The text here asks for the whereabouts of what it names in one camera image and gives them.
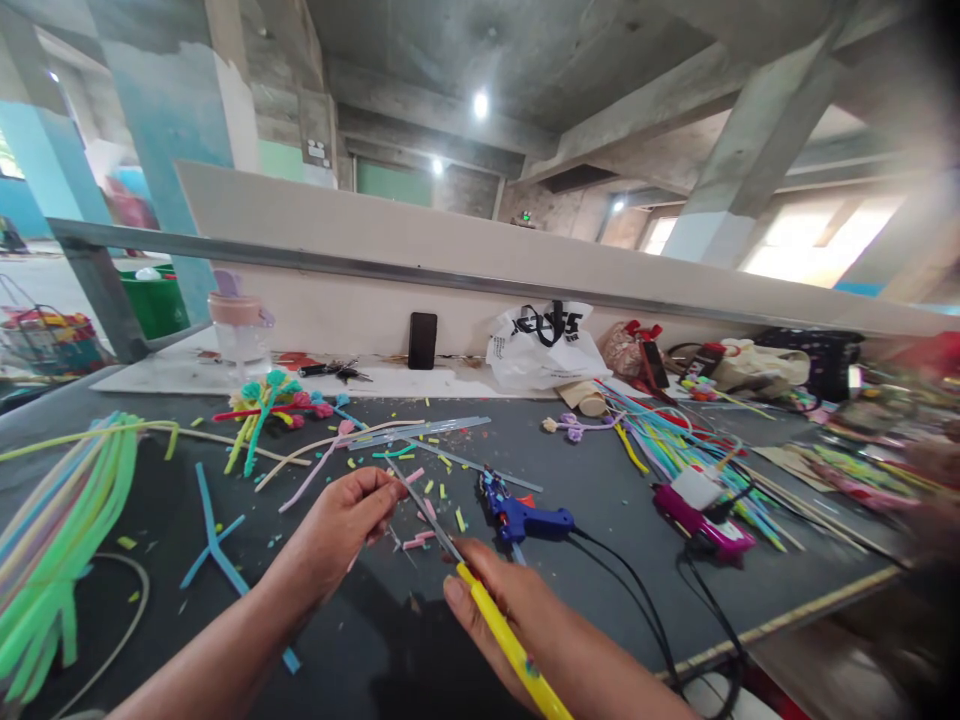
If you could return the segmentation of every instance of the blue glue gun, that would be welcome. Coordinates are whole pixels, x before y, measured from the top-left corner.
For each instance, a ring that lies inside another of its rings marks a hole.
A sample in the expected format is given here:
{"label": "blue glue gun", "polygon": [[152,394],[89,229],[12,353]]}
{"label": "blue glue gun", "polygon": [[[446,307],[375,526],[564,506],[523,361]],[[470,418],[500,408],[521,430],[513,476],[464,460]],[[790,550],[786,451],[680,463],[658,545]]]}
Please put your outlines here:
{"label": "blue glue gun", "polygon": [[500,520],[498,533],[506,543],[521,543],[528,532],[535,537],[565,538],[574,528],[573,515],[568,510],[539,510],[532,496],[513,497],[503,478],[489,467],[480,473],[479,489],[494,518]]}

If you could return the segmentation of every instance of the metal rail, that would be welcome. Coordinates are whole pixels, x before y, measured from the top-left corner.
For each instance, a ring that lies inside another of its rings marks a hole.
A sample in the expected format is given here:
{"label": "metal rail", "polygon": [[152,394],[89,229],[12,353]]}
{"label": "metal rail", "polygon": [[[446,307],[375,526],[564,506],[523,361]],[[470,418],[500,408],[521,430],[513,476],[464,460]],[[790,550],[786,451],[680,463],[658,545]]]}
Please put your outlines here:
{"label": "metal rail", "polygon": [[172,344],[172,342],[182,340],[206,326],[194,326],[178,333],[177,336],[160,340],[145,340],[133,313],[133,307],[123,291],[120,279],[107,253],[108,247],[149,250],[169,253],[170,255],[245,263],[261,267],[279,267],[305,272],[392,280],[434,287],[515,295],[524,298],[575,300],[603,307],[637,310],[658,315],[679,315],[701,320],[797,328],[842,328],[842,326],[811,323],[795,318],[714,310],[627,295],[572,290],[520,280],[507,280],[446,270],[429,270],[416,266],[394,265],[372,260],[325,255],[308,250],[265,247],[232,240],[179,235],[157,230],[98,225],[96,223],[56,218],[49,219],[49,223],[100,323],[103,325],[104,332],[111,345],[113,345],[114,352],[121,362],[127,363],[142,360],[151,352],[156,352]]}

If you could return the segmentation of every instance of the table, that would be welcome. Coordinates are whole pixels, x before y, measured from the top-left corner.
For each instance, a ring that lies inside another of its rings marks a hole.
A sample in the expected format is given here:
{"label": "table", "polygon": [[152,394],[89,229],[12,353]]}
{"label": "table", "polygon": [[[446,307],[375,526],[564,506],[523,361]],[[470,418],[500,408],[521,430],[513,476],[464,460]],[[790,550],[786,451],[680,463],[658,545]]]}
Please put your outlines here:
{"label": "table", "polygon": [[[188,426],[196,417],[209,418],[226,407],[225,400],[212,397],[100,394],[89,389],[109,372],[78,381],[0,418],[0,450],[85,430],[93,418],[113,410]],[[371,425],[392,419],[393,413],[396,419],[426,420],[489,416],[491,423],[468,433],[441,436],[440,447],[544,486],[544,492],[535,495],[538,506],[569,509],[578,525],[614,547],[644,579],[677,661],[710,660],[717,655],[724,634],[694,593],[692,581],[688,585],[678,574],[682,539],[653,508],[652,476],[640,476],[612,432],[587,433],[580,445],[573,446],[561,434],[540,429],[543,418],[556,418],[564,409],[552,400],[437,399],[427,407],[423,398],[364,399],[348,408]],[[708,417],[718,428],[735,430],[747,443],[774,445],[814,432],[802,418],[787,414],[776,422],[746,411],[717,411]],[[290,452],[330,436],[327,426],[335,425],[335,420],[308,421],[302,430],[265,437],[263,446]],[[198,429],[228,435],[236,426],[206,422]],[[141,442],[130,498],[103,548],[124,553],[114,544],[121,535],[138,542],[127,554],[150,575],[146,613],[117,661],[75,710],[115,707],[236,599],[212,563],[201,568],[187,591],[178,589],[206,542],[196,462],[206,467],[217,520],[227,525],[241,513],[247,516],[224,542],[224,549],[251,585],[263,576],[324,487],[324,478],[319,477],[294,508],[280,515],[277,509],[299,486],[307,468],[288,466],[262,493],[254,494],[252,479],[240,478],[236,472],[223,476],[227,446],[182,437],[174,458],[164,462],[167,441],[166,434],[156,433]],[[4,463],[0,525],[6,525],[61,452],[45,450]],[[416,454],[415,461],[400,461],[401,468],[412,471],[423,465],[426,478],[446,485],[448,502],[437,503],[437,490],[432,495],[445,525],[455,528],[453,513],[459,506],[469,524],[468,533],[491,541],[494,530],[486,525],[474,495],[476,473],[455,465],[448,475],[435,456],[425,451]],[[359,455],[366,455],[365,464],[383,462],[374,461],[369,453]],[[351,456],[359,460],[358,453]],[[346,457],[345,452],[335,453],[321,476],[345,473]],[[259,460],[255,475],[266,472],[272,463]],[[808,501],[816,496],[753,454],[749,464]],[[845,499],[830,497],[823,502],[875,542],[894,549],[900,541],[894,530]],[[761,541],[747,555],[744,570],[701,565],[733,626],[747,633],[748,640],[835,609],[897,573],[888,560],[858,553],[786,512],[777,520],[807,552],[781,554]],[[423,529],[412,503],[398,510],[393,526],[404,539]],[[282,537],[268,547],[277,535]],[[416,567],[401,553],[393,553],[389,540],[365,549],[332,601],[297,639],[294,647],[303,662],[300,672],[290,676],[278,666],[252,716],[525,716],[447,610],[441,585],[449,567],[440,562],[438,546],[431,544],[430,550],[411,551]],[[663,671],[663,659],[634,600],[639,593],[632,581],[602,550],[587,549],[607,567],[571,542],[528,539],[524,543],[529,564],[565,602],[651,671]],[[79,662],[48,679],[26,717],[49,717],[87,681],[126,631],[136,608],[128,598],[137,589],[137,579],[128,568],[95,561],[93,572],[76,589]],[[419,612],[412,609],[411,597],[416,598]]]}

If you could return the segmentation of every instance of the yellow scissors handle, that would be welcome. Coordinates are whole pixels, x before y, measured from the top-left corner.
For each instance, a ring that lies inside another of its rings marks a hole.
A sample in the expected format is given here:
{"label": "yellow scissors handle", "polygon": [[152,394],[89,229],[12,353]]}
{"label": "yellow scissors handle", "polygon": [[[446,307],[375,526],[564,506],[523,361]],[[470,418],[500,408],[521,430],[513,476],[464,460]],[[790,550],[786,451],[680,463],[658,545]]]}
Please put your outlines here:
{"label": "yellow scissors handle", "polygon": [[464,563],[457,565],[457,573],[470,586],[470,596],[477,603],[477,607],[480,608],[480,613],[483,615],[483,619],[487,621],[490,632],[497,639],[500,649],[503,650],[503,654],[510,661],[510,666],[517,677],[520,678],[520,682],[523,683],[527,692],[530,693],[530,697],[533,698],[537,707],[540,708],[543,716],[547,720],[573,720],[573,716],[563,706],[560,698],[557,697],[543,675],[535,668],[528,669],[527,660],[530,656],[523,649],[520,641],[517,640],[517,636],[513,634],[507,619],[500,612],[500,608],[490,597],[490,593],[487,592],[483,583],[473,576],[473,573]]}

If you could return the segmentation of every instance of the green bucket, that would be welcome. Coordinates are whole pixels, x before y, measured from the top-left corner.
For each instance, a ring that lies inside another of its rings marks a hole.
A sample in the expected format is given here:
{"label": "green bucket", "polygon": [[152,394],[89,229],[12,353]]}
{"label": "green bucket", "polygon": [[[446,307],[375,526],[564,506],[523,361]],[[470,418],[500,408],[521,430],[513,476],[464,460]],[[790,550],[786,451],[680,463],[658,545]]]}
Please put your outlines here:
{"label": "green bucket", "polygon": [[[173,265],[154,267],[161,275],[172,275]],[[134,272],[120,273],[133,311],[147,340],[171,335],[190,327],[187,307],[176,280],[137,280]]]}

